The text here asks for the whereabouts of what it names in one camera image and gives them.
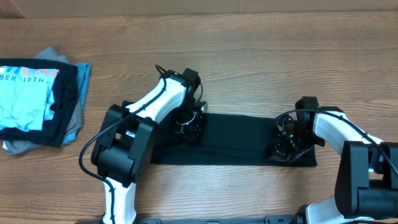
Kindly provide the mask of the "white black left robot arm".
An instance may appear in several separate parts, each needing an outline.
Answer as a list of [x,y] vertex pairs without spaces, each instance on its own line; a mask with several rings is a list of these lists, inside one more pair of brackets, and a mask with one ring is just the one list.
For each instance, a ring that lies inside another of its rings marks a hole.
[[204,103],[194,97],[201,86],[198,72],[156,69],[157,86],[135,103],[112,105],[100,132],[84,146],[94,146],[94,177],[105,189],[100,223],[134,223],[136,184],[150,164],[156,138],[177,144],[200,140]]

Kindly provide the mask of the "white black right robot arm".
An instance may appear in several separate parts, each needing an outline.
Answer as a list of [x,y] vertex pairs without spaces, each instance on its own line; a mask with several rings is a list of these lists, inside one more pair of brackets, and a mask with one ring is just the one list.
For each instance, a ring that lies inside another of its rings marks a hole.
[[271,156],[293,164],[316,145],[340,155],[335,193],[303,205],[294,215],[269,215],[265,223],[384,223],[397,218],[397,144],[368,134],[343,110],[304,96],[271,126]]

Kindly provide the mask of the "folded grey shirt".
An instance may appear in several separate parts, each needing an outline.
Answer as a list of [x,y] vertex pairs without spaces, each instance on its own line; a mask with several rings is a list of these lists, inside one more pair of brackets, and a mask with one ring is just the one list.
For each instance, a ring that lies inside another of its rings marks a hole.
[[18,154],[39,146],[60,148],[66,135],[66,128],[71,120],[79,92],[76,75],[77,66],[65,63],[63,60],[46,60],[44,58],[2,58],[1,65],[28,68],[56,68],[60,70],[53,87],[55,104],[54,118],[44,122],[41,131],[23,132],[16,128],[1,131],[1,139],[7,144],[13,154]]

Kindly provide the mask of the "folded blue shirt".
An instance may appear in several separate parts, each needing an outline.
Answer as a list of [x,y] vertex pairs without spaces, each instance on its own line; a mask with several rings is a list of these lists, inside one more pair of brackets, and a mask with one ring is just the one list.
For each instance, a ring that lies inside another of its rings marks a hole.
[[74,63],[78,68],[76,80],[78,84],[79,98],[76,103],[71,120],[66,128],[66,135],[62,144],[69,144],[76,140],[76,136],[80,128],[83,126],[83,110],[85,107],[88,86],[90,83],[91,65],[89,63]]

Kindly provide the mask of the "folded black printed t-shirt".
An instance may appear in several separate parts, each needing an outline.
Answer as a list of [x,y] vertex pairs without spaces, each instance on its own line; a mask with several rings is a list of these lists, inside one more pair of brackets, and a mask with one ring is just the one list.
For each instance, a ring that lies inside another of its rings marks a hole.
[[41,131],[54,118],[53,87],[60,70],[1,65],[1,131]]

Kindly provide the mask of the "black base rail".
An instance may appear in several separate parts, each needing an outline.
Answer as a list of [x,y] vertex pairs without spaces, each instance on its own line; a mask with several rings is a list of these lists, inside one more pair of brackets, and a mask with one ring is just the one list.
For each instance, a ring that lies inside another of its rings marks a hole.
[[264,218],[222,218],[222,219],[186,219],[161,220],[147,218],[135,220],[133,224],[305,224],[302,215],[266,215]]

